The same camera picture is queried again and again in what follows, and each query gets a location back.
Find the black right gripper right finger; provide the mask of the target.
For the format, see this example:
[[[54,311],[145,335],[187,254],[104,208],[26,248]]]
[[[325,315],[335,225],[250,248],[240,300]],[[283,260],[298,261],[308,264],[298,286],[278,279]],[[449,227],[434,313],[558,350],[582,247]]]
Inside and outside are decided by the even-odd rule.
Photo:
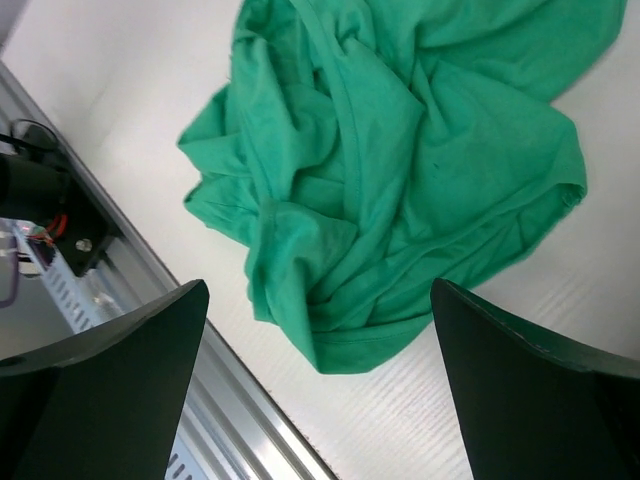
[[[444,279],[434,324],[476,479],[636,479],[639,364]]]

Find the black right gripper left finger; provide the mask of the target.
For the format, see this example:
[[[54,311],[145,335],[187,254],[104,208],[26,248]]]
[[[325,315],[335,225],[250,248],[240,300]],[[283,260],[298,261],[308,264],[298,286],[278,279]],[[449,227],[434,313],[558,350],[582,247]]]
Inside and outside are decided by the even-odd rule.
[[[4,479],[164,477],[209,301],[190,281],[1,362]]]

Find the green tank top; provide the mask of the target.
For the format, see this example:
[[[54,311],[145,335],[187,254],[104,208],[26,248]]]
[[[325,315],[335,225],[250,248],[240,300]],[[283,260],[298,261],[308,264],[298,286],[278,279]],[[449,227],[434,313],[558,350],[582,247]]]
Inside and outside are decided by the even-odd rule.
[[[554,100],[622,1],[246,1],[229,82],[182,133],[186,209],[249,250],[255,318],[322,374],[368,372],[581,202]]]

